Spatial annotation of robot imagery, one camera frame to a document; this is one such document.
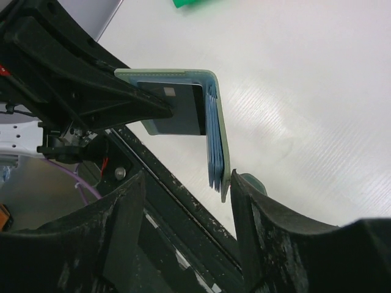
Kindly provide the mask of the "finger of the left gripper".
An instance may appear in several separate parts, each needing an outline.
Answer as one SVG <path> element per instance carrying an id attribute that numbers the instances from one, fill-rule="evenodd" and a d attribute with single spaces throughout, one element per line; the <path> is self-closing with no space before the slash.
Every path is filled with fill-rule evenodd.
<path id="1" fill-rule="evenodd" d="M 172 115 L 161 99 L 117 78 L 119 66 L 75 22 L 23 16 L 5 25 L 6 98 L 51 129 L 101 130 Z"/>

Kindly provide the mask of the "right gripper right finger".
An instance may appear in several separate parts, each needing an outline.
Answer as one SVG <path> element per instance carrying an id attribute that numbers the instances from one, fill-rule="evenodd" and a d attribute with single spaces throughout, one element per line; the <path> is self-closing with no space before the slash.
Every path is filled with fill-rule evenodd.
<path id="1" fill-rule="evenodd" d="M 390 220 L 332 226 L 231 175 L 231 203 L 246 292 L 389 292 Z"/>

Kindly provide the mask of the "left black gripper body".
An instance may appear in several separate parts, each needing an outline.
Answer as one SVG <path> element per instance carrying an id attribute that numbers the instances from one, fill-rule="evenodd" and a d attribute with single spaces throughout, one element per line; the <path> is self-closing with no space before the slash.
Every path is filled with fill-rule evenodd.
<path id="1" fill-rule="evenodd" d="M 1 162 L 18 156 L 104 164 L 107 129 L 134 118 L 134 88 L 120 62 L 57 1 L 1 8 Z"/>

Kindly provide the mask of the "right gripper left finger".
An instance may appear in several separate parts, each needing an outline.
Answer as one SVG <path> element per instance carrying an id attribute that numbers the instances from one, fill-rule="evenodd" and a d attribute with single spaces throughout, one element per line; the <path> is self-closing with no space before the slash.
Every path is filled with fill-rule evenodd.
<path id="1" fill-rule="evenodd" d="M 139 172 L 94 203 L 36 229 L 1 234 L 2 292 L 172 292 L 138 246 Z"/>

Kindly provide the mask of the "dark credit card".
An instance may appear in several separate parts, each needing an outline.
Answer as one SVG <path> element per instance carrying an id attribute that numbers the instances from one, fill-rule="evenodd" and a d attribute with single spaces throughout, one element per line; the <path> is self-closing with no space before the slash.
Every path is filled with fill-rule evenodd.
<path id="1" fill-rule="evenodd" d="M 151 136 L 206 134 L 204 92 L 200 84 L 138 81 L 137 86 L 162 98 L 172 110 L 170 118 L 142 121 Z"/>

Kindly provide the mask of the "green card holder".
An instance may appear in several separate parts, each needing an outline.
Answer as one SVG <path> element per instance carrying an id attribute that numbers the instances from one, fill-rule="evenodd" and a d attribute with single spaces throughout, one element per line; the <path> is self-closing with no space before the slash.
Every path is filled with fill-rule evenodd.
<path id="1" fill-rule="evenodd" d="M 151 136 L 204 136 L 208 158 L 209 186 L 227 198 L 230 183 L 230 153 L 217 76 L 210 70 L 124 69 L 115 76 L 152 93 L 172 110 L 170 118 L 143 120 Z"/>

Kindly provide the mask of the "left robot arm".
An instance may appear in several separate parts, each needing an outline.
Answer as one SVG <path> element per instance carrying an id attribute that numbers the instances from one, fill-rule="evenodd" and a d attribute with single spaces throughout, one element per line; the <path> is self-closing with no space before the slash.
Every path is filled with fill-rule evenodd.
<path id="1" fill-rule="evenodd" d="M 57 1 L 7 1 L 1 10 L 1 102 L 32 121 L 1 125 L 1 154 L 66 164 L 108 156 L 90 133 L 172 116 L 170 106 L 114 74 L 123 63 Z"/>

